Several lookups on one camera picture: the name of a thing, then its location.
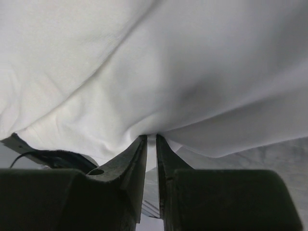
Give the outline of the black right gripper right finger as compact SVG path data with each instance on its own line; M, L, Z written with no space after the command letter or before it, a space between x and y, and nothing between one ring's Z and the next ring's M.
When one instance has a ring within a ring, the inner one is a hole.
M161 135L156 136L156 154L160 218L164 222L164 230L179 231L178 203L173 202L174 172L182 169L191 170L192 167L173 152L166 139Z

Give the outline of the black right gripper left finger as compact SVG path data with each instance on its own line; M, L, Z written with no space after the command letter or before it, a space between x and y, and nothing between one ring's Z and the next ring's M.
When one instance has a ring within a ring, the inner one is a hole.
M123 206L129 209L134 223L141 219L146 163L147 136L141 135L125 151L87 174L123 194Z

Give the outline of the white t shirt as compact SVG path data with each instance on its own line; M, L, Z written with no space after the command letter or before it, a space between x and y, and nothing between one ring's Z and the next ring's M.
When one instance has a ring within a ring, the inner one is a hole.
M3 0L0 137L99 163L140 135L221 157L308 134L305 0Z

